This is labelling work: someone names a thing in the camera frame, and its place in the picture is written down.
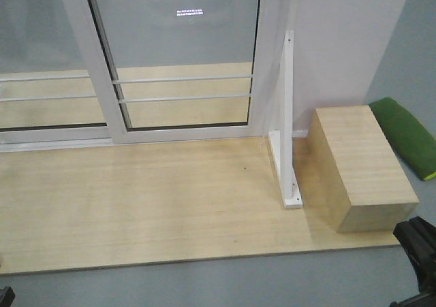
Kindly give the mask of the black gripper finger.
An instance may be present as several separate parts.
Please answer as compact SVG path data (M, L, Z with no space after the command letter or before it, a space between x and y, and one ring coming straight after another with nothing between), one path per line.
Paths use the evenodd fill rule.
M4 287L0 289L0 307L10 307L16 295L11 287Z
M398 223L393 234L413 266L420 293L390 306L435 306L435 226L417 216Z

